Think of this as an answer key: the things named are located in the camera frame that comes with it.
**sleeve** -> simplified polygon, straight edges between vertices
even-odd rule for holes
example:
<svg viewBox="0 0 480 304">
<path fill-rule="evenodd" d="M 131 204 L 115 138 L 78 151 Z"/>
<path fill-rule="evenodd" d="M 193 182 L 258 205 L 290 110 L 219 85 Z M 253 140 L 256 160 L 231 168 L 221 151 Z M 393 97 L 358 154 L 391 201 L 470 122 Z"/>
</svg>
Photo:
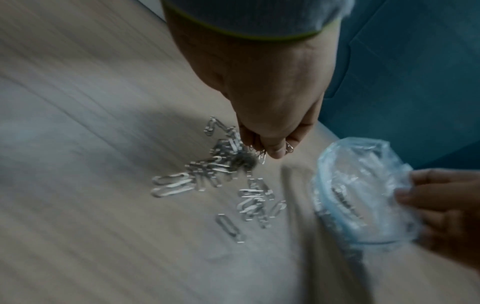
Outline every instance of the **sleeve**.
<svg viewBox="0 0 480 304">
<path fill-rule="evenodd" d="M 318 33 L 350 14 L 355 0 L 163 0 L 212 30 L 253 40 L 290 40 Z"/>
</svg>

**wood grain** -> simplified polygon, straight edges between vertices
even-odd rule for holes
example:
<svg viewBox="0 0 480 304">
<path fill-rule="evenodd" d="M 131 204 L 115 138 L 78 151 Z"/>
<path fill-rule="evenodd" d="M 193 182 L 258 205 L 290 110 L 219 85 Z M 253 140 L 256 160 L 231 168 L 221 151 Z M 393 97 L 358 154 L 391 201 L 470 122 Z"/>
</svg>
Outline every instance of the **wood grain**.
<svg viewBox="0 0 480 304">
<path fill-rule="evenodd" d="M 478 302 L 475 274 L 413 246 L 369 265 L 363 288 L 308 196 L 335 139 L 323 126 L 255 172 L 289 202 L 272 229 L 236 214 L 245 179 L 152 198 L 152 176 L 208 156 L 209 116 L 235 123 L 165 24 L 131 0 L 4 0 L 0 12 L 1 303 Z"/>
</svg>

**wooden surface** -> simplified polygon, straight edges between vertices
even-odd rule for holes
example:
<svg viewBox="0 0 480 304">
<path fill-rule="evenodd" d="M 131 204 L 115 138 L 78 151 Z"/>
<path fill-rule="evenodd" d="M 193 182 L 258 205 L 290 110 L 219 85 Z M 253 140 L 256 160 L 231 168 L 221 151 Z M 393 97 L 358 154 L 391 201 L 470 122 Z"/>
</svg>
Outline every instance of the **wooden surface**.
<svg viewBox="0 0 480 304">
<path fill-rule="evenodd" d="M 0 303 L 479 301 L 476 274 L 410 245 L 362 287 L 308 196 L 322 126 L 254 173 L 289 203 L 271 229 L 236 214 L 244 178 L 152 198 L 152 176 L 208 156 L 209 116 L 235 116 L 141 4 L 3 0 L 0 42 Z"/>
</svg>

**blue fabric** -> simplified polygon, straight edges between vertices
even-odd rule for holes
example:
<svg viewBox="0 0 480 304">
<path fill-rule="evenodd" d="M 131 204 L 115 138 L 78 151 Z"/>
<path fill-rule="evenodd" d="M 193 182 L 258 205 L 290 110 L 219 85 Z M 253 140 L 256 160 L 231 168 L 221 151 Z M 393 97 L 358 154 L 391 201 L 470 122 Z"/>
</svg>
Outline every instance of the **blue fabric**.
<svg viewBox="0 0 480 304">
<path fill-rule="evenodd" d="M 348 57 L 340 46 L 319 120 L 339 137 L 388 140 L 413 167 L 479 168 L 480 1 L 360 3 L 353 16 L 374 11 L 342 25 Z"/>
<path fill-rule="evenodd" d="M 163 0 L 193 20 L 251 38 L 297 37 L 319 32 L 348 15 L 354 0 Z"/>
</svg>

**hand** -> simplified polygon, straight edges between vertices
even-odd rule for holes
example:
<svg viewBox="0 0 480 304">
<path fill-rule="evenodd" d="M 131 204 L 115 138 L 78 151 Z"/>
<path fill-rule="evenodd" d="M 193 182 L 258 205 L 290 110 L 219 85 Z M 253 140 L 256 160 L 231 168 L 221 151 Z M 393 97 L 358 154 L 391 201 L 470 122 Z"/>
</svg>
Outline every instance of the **hand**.
<svg viewBox="0 0 480 304">
<path fill-rule="evenodd" d="M 420 209 L 419 244 L 480 270 L 480 172 L 428 169 L 411 178 L 411 191 L 399 189 L 395 196 Z"/>
<path fill-rule="evenodd" d="M 164 7 L 178 48 L 200 79 L 230 100 L 247 146 L 282 158 L 317 122 L 335 68 L 340 23 L 289 42 L 226 36 Z"/>
</svg>

